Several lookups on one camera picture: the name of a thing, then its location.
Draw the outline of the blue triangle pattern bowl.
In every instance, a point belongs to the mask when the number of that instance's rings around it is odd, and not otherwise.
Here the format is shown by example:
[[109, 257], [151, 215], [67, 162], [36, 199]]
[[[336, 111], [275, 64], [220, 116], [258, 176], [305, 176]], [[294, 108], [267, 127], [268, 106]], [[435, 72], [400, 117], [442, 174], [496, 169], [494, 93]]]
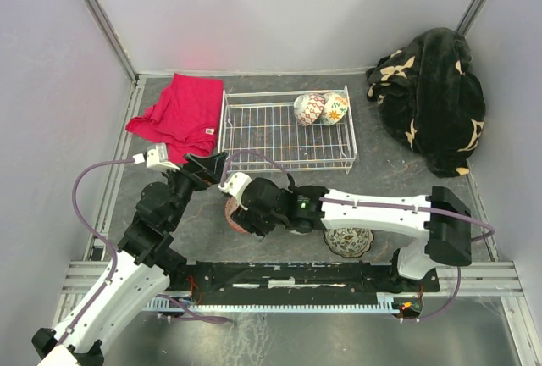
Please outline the blue triangle pattern bowl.
[[225, 206], [224, 206], [224, 213], [227, 223], [230, 225], [230, 227], [242, 234], [248, 234], [248, 231], [245, 230], [241, 225], [237, 224], [234, 220], [232, 215], [240, 208], [240, 204], [236, 201], [235, 198], [229, 197]]

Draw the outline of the dark scalloped floral bowl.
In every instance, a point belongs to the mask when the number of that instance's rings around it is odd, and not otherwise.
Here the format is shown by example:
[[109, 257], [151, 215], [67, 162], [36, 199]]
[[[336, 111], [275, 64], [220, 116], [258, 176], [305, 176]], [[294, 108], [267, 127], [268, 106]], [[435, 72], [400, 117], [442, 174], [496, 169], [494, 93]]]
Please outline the dark scalloped floral bowl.
[[373, 231], [362, 228], [338, 228], [324, 231], [329, 250], [343, 258], [360, 258], [373, 243]]

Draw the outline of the red lattice pattern bowl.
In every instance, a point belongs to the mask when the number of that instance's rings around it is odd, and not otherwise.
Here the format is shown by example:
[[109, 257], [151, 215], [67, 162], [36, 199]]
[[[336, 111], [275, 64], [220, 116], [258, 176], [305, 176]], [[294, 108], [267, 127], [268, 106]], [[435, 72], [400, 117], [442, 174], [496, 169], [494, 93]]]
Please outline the red lattice pattern bowl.
[[296, 121], [302, 126], [312, 125], [323, 112], [324, 105], [324, 97], [315, 92], [298, 96], [293, 103]]

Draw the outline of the orange flower leaf bowl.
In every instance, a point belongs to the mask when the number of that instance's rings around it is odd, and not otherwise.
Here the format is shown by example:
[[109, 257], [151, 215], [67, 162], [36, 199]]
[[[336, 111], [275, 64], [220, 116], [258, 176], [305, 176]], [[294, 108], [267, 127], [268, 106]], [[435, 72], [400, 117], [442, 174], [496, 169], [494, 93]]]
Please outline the orange flower leaf bowl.
[[349, 109], [347, 99], [337, 92], [323, 94], [324, 108], [319, 116], [322, 125], [331, 126], [339, 123]]

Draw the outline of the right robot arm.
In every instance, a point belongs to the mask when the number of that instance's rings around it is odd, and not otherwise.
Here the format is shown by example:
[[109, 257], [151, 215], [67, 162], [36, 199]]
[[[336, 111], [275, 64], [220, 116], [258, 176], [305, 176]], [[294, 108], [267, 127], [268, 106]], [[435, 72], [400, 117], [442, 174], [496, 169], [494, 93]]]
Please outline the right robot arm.
[[375, 197], [322, 186], [280, 188], [265, 178], [234, 173], [219, 189], [234, 206], [230, 221], [258, 237], [278, 225], [299, 235], [319, 230], [332, 236], [351, 229], [410, 237], [411, 244], [400, 249], [388, 271], [400, 291], [438, 264], [467, 267], [472, 262], [470, 210], [442, 186], [430, 195]]

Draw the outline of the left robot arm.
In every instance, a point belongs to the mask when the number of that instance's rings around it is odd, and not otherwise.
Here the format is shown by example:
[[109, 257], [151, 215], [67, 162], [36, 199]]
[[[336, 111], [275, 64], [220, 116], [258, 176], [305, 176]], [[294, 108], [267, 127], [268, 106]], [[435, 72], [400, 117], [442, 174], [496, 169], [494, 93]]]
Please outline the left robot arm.
[[51, 329], [41, 328], [31, 342], [43, 365], [102, 365], [113, 341], [154, 297], [187, 280], [186, 260], [170, 245], [192, 194], [220, 182], [226, 153], [186, 155], [177, 166], [157, 149], [123, 159], [145, 164], [166, 180], [147, 185], [135, 216], [118, 245], [96, 229], [111, 257], [102, 275], [74, 310]]

